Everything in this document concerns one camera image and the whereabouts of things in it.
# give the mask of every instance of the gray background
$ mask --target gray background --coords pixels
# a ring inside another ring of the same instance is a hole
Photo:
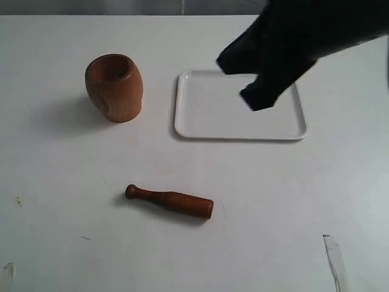
[[[0,14],[243,15],[266,0],[2,0]]]

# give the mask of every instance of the white tabletop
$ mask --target white tabletop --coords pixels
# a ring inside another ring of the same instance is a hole
[[[322,234],[340,245],[353,291],[389,290],[386,38],[301,78],[300,142],[173,134],[176,77],[216,68],[254,19],[0,17],[0,265],[15,262],[14,291],[335,291]],[[86,95],[86,66],[108,53],[143,76],[128,123]],[[213,217],[127,203],[129,183],[211,198]]]

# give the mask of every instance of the tray rim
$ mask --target tray rim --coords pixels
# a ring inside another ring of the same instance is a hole
[[[182,104],[182,91],[185,85],[185,78],[188,74],[191,74],[192,72],[214,72],[214,73],[220,73],[223,74],[226,78],[233,78],[236,75],[239,76],[253,76],[253,74],[234,74],[234,75],[225,75],[222,71],[217,70],[217,69],[187,69],[183,72],[181,72],[178,76],[178,81],[177,81],[177,91],[176,91],[176,98],[175,98],[175,109],[174,109],[174,130],[175,132],[184,139],[188,140],[197,140],[197,141],[247,141],[247,142],[261,142],[261,141],[280,141],[280,142],[297,142],[302,139],[304,139],[308,133],[309,133],[309,128],[308,128],[308,123],[305,118],[304,114],[304,109],[303,105],[301,104],[301,99],[300,95],[298,93],[298,88],[296,82],[293,83],[290,87],[294,87],[292,90],[294,90],[295,94],[297,94],[297,99],[300,104],[300,109],[301,109],[301,118],[302,121],[304,122],[304,129],[302,134],[293,136],[293,137],[263,137],[263,138],[241,138],[241,137],[207,137],[207,136],[192,136],[192,135],[187,135],[185,134],[181,129],[180,129],[180,123],[178,122],[178,116],[180,115],[180,108]]]

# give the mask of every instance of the white plastic tray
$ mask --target white plastic tray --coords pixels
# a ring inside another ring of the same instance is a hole
[[[252,111],[239,91],[254,78],[212,70],[181,73],[174,117],[177,133],[197,139],[303,139],[307,126],[297,86],[285,90],[273,108]]]

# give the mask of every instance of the wooden pestle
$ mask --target wooden pestle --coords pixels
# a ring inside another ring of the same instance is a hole
[[[210,219],[213,209],[213,201],[198,196],[186,195],[177,192],[153,192],[143,190],[130,184],[125,196],[127,199],[141,199],[160,205],[167,210],[187,214],[203,219]]]

